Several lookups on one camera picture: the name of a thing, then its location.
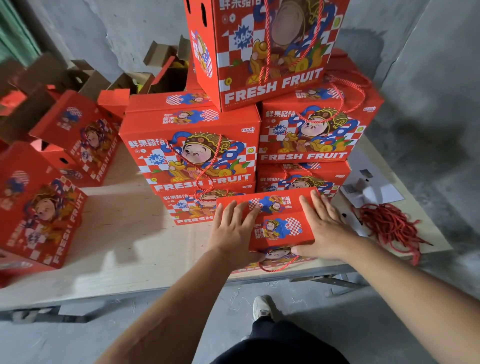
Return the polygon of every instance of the bundle of red cord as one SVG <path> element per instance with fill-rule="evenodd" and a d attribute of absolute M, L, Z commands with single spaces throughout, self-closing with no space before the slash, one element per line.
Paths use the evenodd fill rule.
<path fill-rule="evenodd" d="M 416 266 L 420 261 L 420 243 L 430 244 L 418 237 L 415 227 L 420 220 L 408 221 L 407 216 L 392 204 L 374 205 L 365 204 L 360 208 L 360 221 L 372 231 L 378 243 L 390 245 L 399 253 L 412 253 L 412 264 Z M 393 245 L 394 241 L 402 243 L 408 250 L 400 250 Z"/>

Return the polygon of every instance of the shoe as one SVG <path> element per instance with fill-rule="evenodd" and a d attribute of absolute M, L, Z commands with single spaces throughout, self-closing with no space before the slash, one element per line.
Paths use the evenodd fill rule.
<path fill-rule="evenodd" d="M 260 317 L 268 316 L 273 319 L 272 309 L 268 304 L 268 296 L 257 296 L 253 301 L 253 320 L 256 321 Z"/>

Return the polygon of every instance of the right hand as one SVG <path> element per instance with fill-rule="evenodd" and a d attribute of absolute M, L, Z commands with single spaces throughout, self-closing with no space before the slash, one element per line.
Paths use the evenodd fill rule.
<path fill-rule="evenodd" d="M 311 256 L 323 259 L 346 260 L 351 246 L 358 244 L 362 239 L 347 223 L 339 211 L 333 207 L 325 195 L 318 196 L 318 192 L 311 192 L 313 206 L 304 196 L 300 196 L 300 203 L 310 225 L 315 242 L 311 245 L 297 245 L 292 247 L 292 253 L 301 256 Z"/>

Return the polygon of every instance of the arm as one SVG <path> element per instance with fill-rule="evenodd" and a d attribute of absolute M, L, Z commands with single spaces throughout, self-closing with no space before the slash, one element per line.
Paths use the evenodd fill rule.
<path fill-rule="evenodd" d="M 345 261 L 375 288 L 439 363 L 477 363 L 480 302 L 359 237 L 326 198 L 312 196 L 316 211 L 300 201 L 315 243 L 292 252 Z"/>
<path fill-rule="evenodd" d="M 219 205 L 207 252 L 126 329 L 97 364 L 191 363 L 210 311 L 230 273 L 264 255 L 248 251 L 260 209 L 242 222 L 247 203 Z"/>

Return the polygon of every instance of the hand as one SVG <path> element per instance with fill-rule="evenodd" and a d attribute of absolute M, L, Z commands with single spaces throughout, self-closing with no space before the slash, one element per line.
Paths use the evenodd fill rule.
<path fill-rule="evenodd" d="M 300 196 L 300 203 L 312 228 L 315 242 L 312 245 L 294 246 L 292 253 L 345 261 L 350 247 L 358 243 L 358 239 L 361 238 L 346 224 L 343 216 L 330 204 L 325 195 L 319 197 L 316 190 L 313 190 L 311 195 L 315 210 L 308 204 L 304 196 Z"/>
<path fill-rule="evenodd" d="M 222 263 L 227 264 L 230 270 L 244 268 L 250 263 L 265 259 L 262 253 L 248 251 L 250 235 L 260 207 L 256 206 L 250 211 L 242 222 L 242 213 L 247 205 L 247 202 L 237 205 L 237 201 L 232 201 L 225 210 L 222 204 L 216 208 L 207 250 L 218 252 Z"/>

